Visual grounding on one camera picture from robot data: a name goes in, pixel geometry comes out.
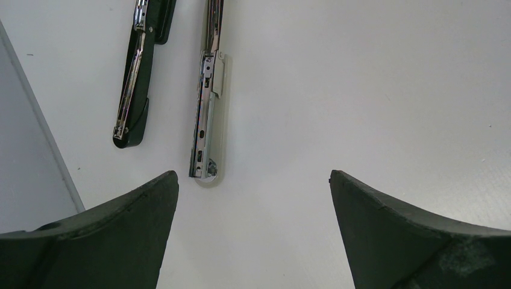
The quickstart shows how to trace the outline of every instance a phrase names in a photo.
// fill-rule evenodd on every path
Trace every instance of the black plastic part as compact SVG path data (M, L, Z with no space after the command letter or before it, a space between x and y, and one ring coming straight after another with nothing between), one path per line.
M511 232L439 216L332 171L356 289L511 288Z
M142 60L140 62L135 89L131 97L130 111L126 121L128 132L124 134L122 140L113 138L114 144L120 149L137 146L143 140L149 110L148 92L149 84L151 82L154 45L155 43L165 44L167 42L172 22L172 15L174 14L175 2L176 0L149 1ZM123 89L126 85L138 37L138 32L131 27L130 42L128 45L128 54L124 69L124 80L122 83Z
M155 288L178 189L167 172L36 231L0 234L0 288Z
M172 17L177 0L162 0L158 28L156 29L156 44L164 45L169 40Z

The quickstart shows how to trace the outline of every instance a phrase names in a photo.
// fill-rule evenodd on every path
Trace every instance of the stapler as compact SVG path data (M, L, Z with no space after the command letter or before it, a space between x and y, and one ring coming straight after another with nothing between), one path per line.
M218 182L224 169L224 127L228 102L224 82L228 58L221 50L223 15L224 0L208 0L189 170L189 176L204 186Z
M124 71L113 143L118 148L142 142L149 109L154 45L169 38L176 0L137 0Z

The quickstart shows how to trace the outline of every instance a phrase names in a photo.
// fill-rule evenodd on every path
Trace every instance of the black stapler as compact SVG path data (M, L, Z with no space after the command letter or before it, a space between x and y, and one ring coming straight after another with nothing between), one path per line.
M149 109L154 45L169 38L176 0L137 0L113 142L118 148L142 142Z

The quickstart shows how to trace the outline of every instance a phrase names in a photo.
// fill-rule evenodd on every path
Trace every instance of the white surface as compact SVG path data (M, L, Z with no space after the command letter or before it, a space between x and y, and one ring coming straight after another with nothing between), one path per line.
M79 211L71 176L0 22L0 234Z
M159 288L352 288L332 169L511 229L509 1L227 0L228 167L208 190L187 177L204 0L179 0L155 49L144 142L111 142L132 2L0 17L87 208L177 171Z

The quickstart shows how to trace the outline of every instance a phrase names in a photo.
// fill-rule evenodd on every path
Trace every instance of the chrome metal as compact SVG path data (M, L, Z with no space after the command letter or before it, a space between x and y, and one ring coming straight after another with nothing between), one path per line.
M137 0L135 6L133 29L137 32L137 44L133 60L131 60L130 71L128 79L122 90L121 102L119 104L119 111L117 113L117 122L113 130L113 137L122 140L124 134L128 133L129 129L126 127L128 120L128 113L130 112L131 98L133 97L133 90L137 82L139 73L140 62L143 55L143 47L145 43L145 22L147 14L147 5L149 0Z
M145 32L145 19L147 17L147 6L149 0L137 0L133 17L133 28Z
M206 45L201 53L198 103L195 117L189 176L209 182L218 174L217 163L210 158L215 101L222 96L224 54L219 51L224 0L209 0Z

